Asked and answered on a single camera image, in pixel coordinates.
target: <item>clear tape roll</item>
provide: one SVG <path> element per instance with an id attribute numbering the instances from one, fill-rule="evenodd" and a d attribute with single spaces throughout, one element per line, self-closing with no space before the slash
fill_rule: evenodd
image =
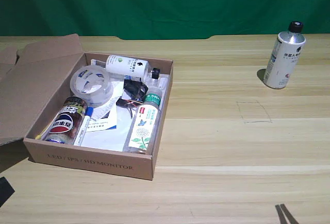
<path id="1" fill-rule="evenodd" d="M 70 88 L 75 96 L 94 108 L 105 104 L 112 96 L 109 73 L 100 66 L 85 66 L 77 70 L 71 77 Z"/>

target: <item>wooden table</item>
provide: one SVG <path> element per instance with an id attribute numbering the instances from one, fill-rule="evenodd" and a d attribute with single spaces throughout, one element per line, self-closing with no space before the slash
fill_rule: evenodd
<path id="1" fill-rule="evenodd" d="M 330 34 L 306 35 L 282 90 L 257 77 L 275 37 L 81 37 L 85 51 L 175 61 L 154 180 L 36 164 L 6 145 L 0 175 L 16 192 L 0 223 L 275 224 L 285 203 L 300 224 L 329 224 Z M 0 49 L 42 39 L 0 37 Z"/>

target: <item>bottle label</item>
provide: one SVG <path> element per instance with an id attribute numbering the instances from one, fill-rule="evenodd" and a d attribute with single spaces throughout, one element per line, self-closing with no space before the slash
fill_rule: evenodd
<path id="1" fill-rule="evenodd" d="M 129 147 L 146 150 L 151 140 L 158 109 L 152 105 L 141 105 L 137 110 Z"/>
<path id="2" fill-rule="evenodd" d="M 277 39 L 271 58 L 268 62 L 263 82 L 272 87 L 284 88 L 298 62 L 303 43 L 291 44 Z"/>
<path id="3" fill-rule="evenodd" d="M 110 73 L 125 75 L 125 79 L 144 79 L 148 62 L 119 55 L 110 55 L 107 59 L 106 70 Z"/>
<path id="4" fill-rule="evenodd" d="M 160 105 L 160 97 L 154 93 L 147 94 L 147 96 L 145 96 L 144 101 L 145 102 L 154 102 L 158 106 Z"/>

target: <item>open cardboard box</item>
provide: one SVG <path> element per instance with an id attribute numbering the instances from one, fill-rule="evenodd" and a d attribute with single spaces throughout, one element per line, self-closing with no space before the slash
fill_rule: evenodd
<path id="1" fill-rule="evenodd" d="M 107 57 L 84 53 L 77 34 L 27 45 L 16 66 L 0 82 L 0 145 L 23 138 L 37 163 L 152 180 L 172 86 L 171 60 L 134 57 L 148 60 L 169 75 L 151 155 L 35 140 L 72 95 L 69 82 L 73 73 L 89 65 L 91 59 L 106 61 Z"/>
<path id="2" fill-rule="evenodd" d="M 0 51 L 0 81 L 15 67 L 16 60 L 17 49 L 14 46 L 9 46 Z"/>

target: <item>black cable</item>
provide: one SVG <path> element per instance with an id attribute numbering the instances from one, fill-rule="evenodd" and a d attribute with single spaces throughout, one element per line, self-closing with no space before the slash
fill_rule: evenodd
<path id="1" fill-rule="evenodd" d="M 116 105 L 122 108 L 130 109 L 130 116 L 132 118 L 133 114 L 131 109 L 136 108 L 143 103 L 148 87 L 142 82 L 126 79 L 124 81 L 124 90 L 131 97 L 131 99 L 122 99 L 120 97 L 117 100 Z"/>

